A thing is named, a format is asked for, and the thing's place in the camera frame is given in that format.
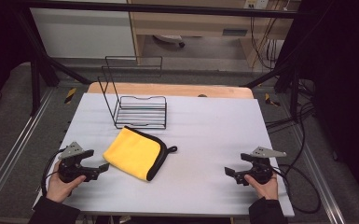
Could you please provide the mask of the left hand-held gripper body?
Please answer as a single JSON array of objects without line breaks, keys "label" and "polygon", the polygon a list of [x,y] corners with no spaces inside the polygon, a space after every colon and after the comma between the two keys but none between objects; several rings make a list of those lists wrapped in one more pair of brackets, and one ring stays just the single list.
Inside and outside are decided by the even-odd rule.
[{"label": "left hand-held gripper body", "polygon": [[86,168],[81,165],[82,160],[76,157],[82,151],[85,150],[77,142],[73,142],[59,156],[61,162],[58,173],[62,182],[69,183],[77,177],[86,174]]}]

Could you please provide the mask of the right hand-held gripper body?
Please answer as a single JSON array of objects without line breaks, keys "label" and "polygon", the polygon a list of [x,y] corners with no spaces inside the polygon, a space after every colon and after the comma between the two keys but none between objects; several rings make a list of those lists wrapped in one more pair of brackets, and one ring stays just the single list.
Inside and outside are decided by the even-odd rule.
[{"label": "right hand-held gripper body", "polygon": [[251,162],[253,167],[249,171],[249,175],[258,183],[266,184],[273,174],[270,158],[285,157],[286,153],[265,147],[257,147],[249,155],[255,157],[254,161]]}]

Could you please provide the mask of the yellow cloth with black trim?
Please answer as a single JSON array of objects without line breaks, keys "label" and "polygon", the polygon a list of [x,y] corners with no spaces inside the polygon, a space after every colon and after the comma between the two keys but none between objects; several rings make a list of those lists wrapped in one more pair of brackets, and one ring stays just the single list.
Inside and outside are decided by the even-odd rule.
[{"label": "yellow cloth with black trim", "polygon": [[144,181],[151,181],[170,153],[177,146],[167,147],[156,136],[125,126],[104,152],[103,157],[119,170]]}]

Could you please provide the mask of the black wire rack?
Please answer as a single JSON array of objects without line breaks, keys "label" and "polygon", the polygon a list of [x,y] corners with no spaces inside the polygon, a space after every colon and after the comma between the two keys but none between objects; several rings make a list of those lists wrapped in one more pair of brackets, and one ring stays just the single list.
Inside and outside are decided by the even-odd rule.
[{"label": "black wire rack", "polygon": [[105,103],[114,126],[133,129],[166,128],[167,100],[164,96],[129,94],[118,88],[119,81],[161,77],[161,56],[105,56],[98,77]]}]

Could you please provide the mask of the person's right hand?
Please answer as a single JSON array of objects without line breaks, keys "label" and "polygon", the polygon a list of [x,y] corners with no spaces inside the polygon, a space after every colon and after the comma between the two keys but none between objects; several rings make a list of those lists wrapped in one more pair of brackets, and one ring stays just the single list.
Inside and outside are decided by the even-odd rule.
[{"label": "person's right hand", "polygon": [[278,181],[277,175],[273,174],[271,179],[266,184],[258,183],[250,175],[244,176],[245,180],[252,186],[259,199],[265,198],[266,200],[277,200],[278,199]]}]

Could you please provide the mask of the person's left hand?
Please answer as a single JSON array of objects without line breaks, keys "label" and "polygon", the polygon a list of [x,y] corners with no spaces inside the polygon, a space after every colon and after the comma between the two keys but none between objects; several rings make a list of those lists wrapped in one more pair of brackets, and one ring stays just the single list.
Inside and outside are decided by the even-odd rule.
[{"label": "person's left hand", "polygon": [[62,203],[71,194],[72,190],[83,183],[85,179],[86,177],[81,175],[75,180],[65,183],[61,181],[59,174],[55,172],[49,179],[46,197],[55,203]]}]

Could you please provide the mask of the white table cover sheet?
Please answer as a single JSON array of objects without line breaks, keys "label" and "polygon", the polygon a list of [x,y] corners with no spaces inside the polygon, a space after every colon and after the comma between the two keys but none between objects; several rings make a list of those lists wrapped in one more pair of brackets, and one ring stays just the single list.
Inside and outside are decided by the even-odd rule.
[{"label": "white table cover sheet", "polygon": [[227,176],[247,170],[241,155],[270,147],[255,99],[179,97],[167,99],[167,126],[151,129],[176,146],[149,182],[112,167],[81,184],[65,204],[85,214],[172,217],[243,217],[255,201],[251,187]]}]

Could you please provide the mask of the wooden table board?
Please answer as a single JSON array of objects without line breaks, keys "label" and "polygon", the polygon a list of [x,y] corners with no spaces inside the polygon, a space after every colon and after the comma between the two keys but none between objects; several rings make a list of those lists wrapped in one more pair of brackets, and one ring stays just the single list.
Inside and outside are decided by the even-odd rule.
[{"label": "wooden table board", "polygon": [[120,94],[132,95],[169,95],[198,97],[205,95],[210,98],[241,98],[253,99],[254,95],[248,88],[228,87],[215,85],[176,85],[176,84],[152,84],[152,83],[125,83],[106,84],[100,86],[98,82],[90,84],[87,93],[107,93],[117,91]]}]

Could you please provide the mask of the white cabinet panel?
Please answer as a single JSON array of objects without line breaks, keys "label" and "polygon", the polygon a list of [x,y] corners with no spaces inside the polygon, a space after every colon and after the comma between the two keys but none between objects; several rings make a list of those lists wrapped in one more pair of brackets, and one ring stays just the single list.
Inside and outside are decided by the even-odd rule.
[{"label": "white cabinet panel", "polygon": [[54,58],[133,56],[129,14],[32,8],[45,49]]}]

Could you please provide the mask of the office chair wheel base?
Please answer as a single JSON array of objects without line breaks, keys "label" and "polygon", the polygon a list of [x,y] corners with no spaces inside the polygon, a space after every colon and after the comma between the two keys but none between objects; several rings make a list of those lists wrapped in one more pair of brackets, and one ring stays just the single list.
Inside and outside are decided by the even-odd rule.
[{"label": "office chair wheel base", "polygon": [[177,44],[180,48],[186,45],[180,35],[155,35],[155,38],[163,42]]}]

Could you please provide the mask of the light wooden desk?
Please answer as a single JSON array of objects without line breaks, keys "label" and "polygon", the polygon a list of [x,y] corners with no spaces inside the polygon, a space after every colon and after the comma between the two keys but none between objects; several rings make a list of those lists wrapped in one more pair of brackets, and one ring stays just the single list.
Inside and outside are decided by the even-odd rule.
[{"label": "light wooden desk", "polygon": [[[149,4],[190,7],[244,8],[245,0],[127,0],[129,4]],[[284,11],[285,7],[298,9],[297,0],[269,0],[266,10]],[[130,14],[135,52],[143,52],[147,35],[180,35],[232,37],[240,41],[248,66],[259,65],[259,59],[270,40],[284,40],[293,21],[278,18],[248,18],[216,15],[168,13]]]}]

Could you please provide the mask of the black metal frame struts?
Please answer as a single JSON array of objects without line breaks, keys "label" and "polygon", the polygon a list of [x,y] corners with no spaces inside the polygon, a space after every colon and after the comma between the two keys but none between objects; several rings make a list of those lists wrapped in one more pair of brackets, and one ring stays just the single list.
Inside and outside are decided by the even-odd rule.
[{"label": "black metal frame struts", "polygon": [[19,24],[22,33],[25,35],[24,40],[26,41],[27,46],[30,48],[33,98],[32,116],[41,108],[40,78],[43,78],[49,87],[56,87],[60,83],[55,72],[56,69],[64,72],[66,75],[82,84],[91,83],[90,80],[82,77],[48,56],[29,8],[13,7],[12,13]]},{"label": "black metal frame struts", "polygon": [[272,71],[266,75],[258,77],[257,79],[244,84],[244,88],[252,89],[263,82],[278,76],[278,81],[275,83],[274,90],[278,93],[282,93],[287,89],[291,90],[290,94],[290,106],[289,115],[298,120],[297,114],[297,100],[298,100],[298,88],[299,88],[299,66],[290,63],[283,63],[282,65],[275,67]]}]

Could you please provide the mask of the white wall socket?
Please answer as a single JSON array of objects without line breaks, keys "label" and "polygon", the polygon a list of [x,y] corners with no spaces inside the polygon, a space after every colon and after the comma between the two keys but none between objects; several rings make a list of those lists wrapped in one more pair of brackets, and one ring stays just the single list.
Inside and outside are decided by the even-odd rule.
[{"label": "white wall socket", "polygon": [[265,9],[269,0],[245,0],[244,8]]}]

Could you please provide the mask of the black horizontal frame bar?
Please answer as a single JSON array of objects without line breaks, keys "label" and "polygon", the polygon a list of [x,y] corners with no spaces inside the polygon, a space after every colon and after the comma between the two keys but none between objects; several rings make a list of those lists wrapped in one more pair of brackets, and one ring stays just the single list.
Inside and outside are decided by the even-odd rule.
[{"label": "black horizontal frame bar", "polygon": [[19,4],[34,8],[120,11],[142,13],[172,13],[191,15],[216,15],[253,18],[294,19],[300,16],[297,11],[276,11],[262,9],[239,9],[227,7],[190,7],[146,4],[120,4],[99,2],[53,1],[53,0],[18,0]]}]

